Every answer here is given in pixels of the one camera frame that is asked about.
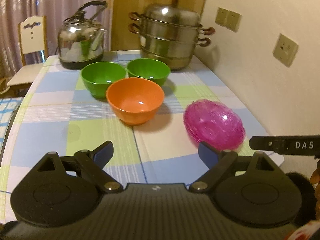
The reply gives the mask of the person's right hand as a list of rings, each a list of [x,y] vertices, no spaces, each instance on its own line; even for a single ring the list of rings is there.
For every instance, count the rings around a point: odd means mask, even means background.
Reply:
[[[316,219],[319,220],[320,218],[320,160],[317,162],[317,168],[314,170],[313,174],[310,177],[310,183],[312,185],[316,184],[315,187],[315,198],[317,200],[316,202]]]

